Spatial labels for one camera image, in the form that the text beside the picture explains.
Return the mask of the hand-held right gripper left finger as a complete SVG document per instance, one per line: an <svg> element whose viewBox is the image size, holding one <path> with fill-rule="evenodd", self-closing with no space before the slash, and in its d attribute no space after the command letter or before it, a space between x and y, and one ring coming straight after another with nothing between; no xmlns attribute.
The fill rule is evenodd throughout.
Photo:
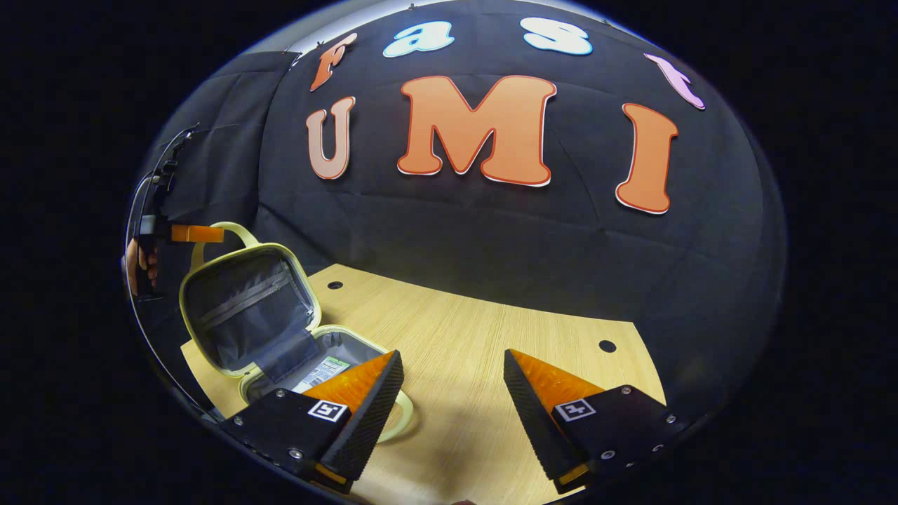
<svg viewBox="0 0 898 505"><path fill-rule="evenodd" d="M400 351L304 393L279 388L222 425L240 445L306 482L348 493L363 473L404 380Z"/></svg>

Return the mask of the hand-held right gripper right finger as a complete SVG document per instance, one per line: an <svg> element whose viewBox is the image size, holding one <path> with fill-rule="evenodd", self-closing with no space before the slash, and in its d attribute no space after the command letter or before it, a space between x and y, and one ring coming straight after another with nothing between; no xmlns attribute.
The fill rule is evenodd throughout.
<svg viewBox="0 0 898 505"><path fill-rule="evenodd" d="M634 472L683 439L690 425L638 387L604 389L516 349L504 352L504 383L561 494Z"/></svg>

